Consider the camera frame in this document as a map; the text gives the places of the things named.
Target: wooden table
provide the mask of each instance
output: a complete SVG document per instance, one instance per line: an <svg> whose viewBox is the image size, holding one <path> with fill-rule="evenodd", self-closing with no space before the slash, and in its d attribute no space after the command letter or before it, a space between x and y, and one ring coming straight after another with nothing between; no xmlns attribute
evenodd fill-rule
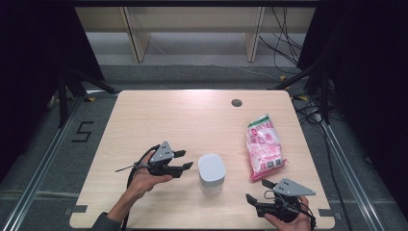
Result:
<svg viewBox="0 0 408 231"><path fill-rule="evenodd" d="M235 107L232 100L240 99ZM137 201L128 228L140 229L270 229L246 202L250 193L265 201L267 188L251 182L246 148L250 121L269 114L282 143L287 164L267 177L279 182L288 177L316 191L308 196L320 229L334 226L315 164L295 115L290 97L282 90L125 90L115 104L95 154L77 206L85 213L72 214L74 228L89 228L101 212L109 212L126 189L132 165L151 146L168 141L172 150L187 150L171 166L194 161L179 179L156 186ZM198 158L217 153L226 167L221 193L206 197L199 188Z"/></svg>

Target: sleeve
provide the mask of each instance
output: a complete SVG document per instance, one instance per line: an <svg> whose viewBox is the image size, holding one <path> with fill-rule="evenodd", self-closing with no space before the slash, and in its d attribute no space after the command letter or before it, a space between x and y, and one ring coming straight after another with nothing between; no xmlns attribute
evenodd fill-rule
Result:
<svg viewBox="0 0 408 231"><path fill-rule="evenodd" d="M90 231L117 231L121 222L107 217L107 213L102 213L92 226Z"/></svg>

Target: gray floor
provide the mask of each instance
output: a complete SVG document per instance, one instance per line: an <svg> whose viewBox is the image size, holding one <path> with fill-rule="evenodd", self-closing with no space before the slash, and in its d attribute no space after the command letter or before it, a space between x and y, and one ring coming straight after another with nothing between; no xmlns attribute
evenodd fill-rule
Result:
<svg viewBox="0 0 408 231"><path fill-rule="evenodd" d="M268 43L276 43L273 36L262 36ZM298 43L301 43L303 38L303 35L293 35L293 39ZM89 40L106 82L120 90L265 90L279 84L280 76L292 76L285 71L299 71L282 56L274 57L273 52L261 42L255 63L248 63L239 34L154 34L141 64L134 62L128 38L124 34L89 34ZM289 52L287 47L281 46L280 49ZM291 94L302 93L306 81L307 79L299 81L288 91ZM88 90L98 90L87 83L84 83L84 86ZM81 103L72 118L57 155L19 230L72 230L69 226L69 211L76 203L115 105L115 96L107 93L92 94L90 98L92 100ZM303 100L293 102L297 109L305 107L307 103ZM342 118L339 113L333 113L331 116ZM384 230L408 230L406 219L377 172L363 160L364 150L346 121L334 118L331 119L330 126L373 204ZM86 137L84 134L77 134L82 122L92 122L83 125L83 130L91 131L89 139L87 142L73 142ZM19 157L0 185L0 225L4 225L18 198L29 185L44 153L47 152L48 145L57 133L58 123L59 109L56 102L49 112L44 113L26 153ZM331 153L333 173L340 195L336 191L334 180L328 174L330 163L320 127L303 122L302 129L336 217L333 230L348 230L346 216L349 217L352 230L370 230L341 168ZM344 202L345 210L339 196Z"/></svg>

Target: metal rail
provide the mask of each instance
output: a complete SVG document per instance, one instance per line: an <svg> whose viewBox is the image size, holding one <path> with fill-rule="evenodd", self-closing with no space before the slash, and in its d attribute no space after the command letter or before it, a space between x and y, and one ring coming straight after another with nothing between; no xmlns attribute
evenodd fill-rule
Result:
<svg viewBox="0 0 408 231"><path fill-rule="evenodd" d="M77 112L79 106L84 101L84 98L78 97L73 101L72 106L68 112L68 118L66 119L65 124L58 129L54 139L51 141L51 144L48 146L48 149L39 163L36 172L31 178L30 183L25 189L24 193L19 198L16 203L13 211L10 213L9 217L6 220L5 225L3 226L3 231L16 231L20 227L24 217L26 216L28 210L30 209L31 204L33 203L36 193L45 178L45 175L50 168L55 156L58 153L58 150L63 143L66 131L69 128L69 125Z"/></svg>

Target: white cup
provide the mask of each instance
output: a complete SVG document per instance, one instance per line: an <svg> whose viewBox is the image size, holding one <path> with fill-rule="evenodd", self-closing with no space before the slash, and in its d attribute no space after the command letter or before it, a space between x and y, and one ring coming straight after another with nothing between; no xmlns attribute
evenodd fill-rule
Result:
<svg viewBox="0 0 408 231"><path fill-rule="evenodd" d="M200 189L205 195L212 196L222 191L225 167L217 154L210 153L201 156L198 159L198 172Z"/></svg>

